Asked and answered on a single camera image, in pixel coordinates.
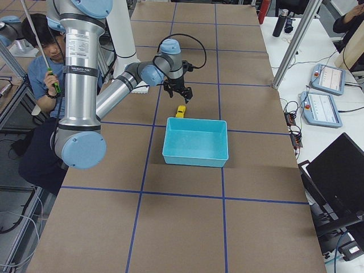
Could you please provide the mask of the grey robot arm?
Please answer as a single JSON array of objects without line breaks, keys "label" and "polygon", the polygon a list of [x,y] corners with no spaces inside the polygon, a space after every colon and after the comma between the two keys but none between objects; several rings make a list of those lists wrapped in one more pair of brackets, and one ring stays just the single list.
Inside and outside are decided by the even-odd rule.
[{"label": "grey robot arm", "polygon": [[[137,59],[125,1],[48,1],[47,8],[50,28],[65,33],[65,114],[54,150],[66,165],[87,169],[104,158],[100,121],[141,82],[162,84],[170,94],[192,98],[192,89],[184,85],[188,64],[177,40],[164,40],[151,61]],[[110,31],[118,57],[115,80],[98,92],[99,39],[105,30]]]}]

